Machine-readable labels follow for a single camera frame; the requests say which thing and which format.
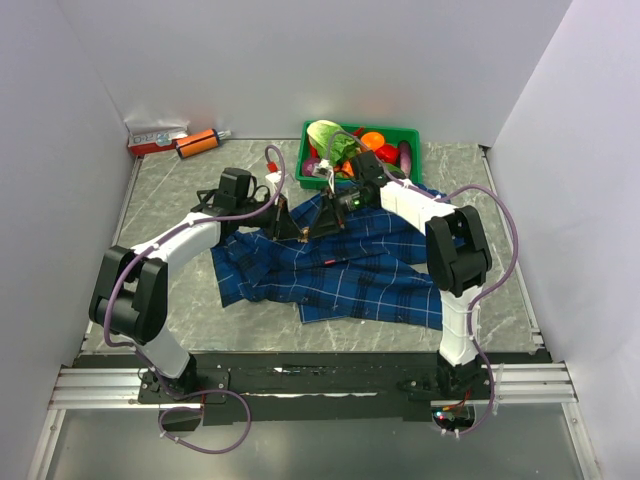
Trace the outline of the blue plaid shirt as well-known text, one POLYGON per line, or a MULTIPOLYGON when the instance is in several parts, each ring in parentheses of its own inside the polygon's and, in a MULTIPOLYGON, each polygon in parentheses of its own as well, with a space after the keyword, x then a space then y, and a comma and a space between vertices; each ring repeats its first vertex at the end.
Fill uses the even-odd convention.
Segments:
POLYGON ((442 327, 440 293, 416 269, 427 260, 425 237, 382 209, 356 211, 343 231, 308 243, 235 232, 211 255, 223 306, 294 303, 304 323, 353 317, 442 327))

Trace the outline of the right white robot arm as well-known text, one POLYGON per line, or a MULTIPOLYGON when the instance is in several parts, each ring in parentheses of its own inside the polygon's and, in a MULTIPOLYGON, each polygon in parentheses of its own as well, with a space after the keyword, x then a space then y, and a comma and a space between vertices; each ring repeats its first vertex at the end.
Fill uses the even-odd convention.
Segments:
POLYGON ((376 155, 366 151, 352 161, 355 185, 340 192, 329 180, 321 207, 305 240, 336 234, 346 226, 346 215, 365 207, 395 214, 426 237, 427 270, 440 292, 442 337, 436 381, 448 398, 459 398, 481 380, 476 338, 482 293, 492 268, 485 231, 478 211, 455 207, 426 194, 407 178, 390 174, 376 155))

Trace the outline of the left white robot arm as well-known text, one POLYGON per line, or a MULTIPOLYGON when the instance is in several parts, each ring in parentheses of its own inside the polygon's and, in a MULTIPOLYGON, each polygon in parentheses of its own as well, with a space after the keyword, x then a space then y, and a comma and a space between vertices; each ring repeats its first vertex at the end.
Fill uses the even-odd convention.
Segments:
POLYGON ((295 238, 299 232, 286 211, 286 175, 266 176, 267 193, 247 170, 226 168, 212 190, 177 225, 131 249, 118 245, 104 254, 89 306, 110 347, 129 347, 149 367, 162 390, 177 402, 198 388, 197 361, 167 326, 169 279, 199 254, 217 246, 238 227, 256 227, 295 238))

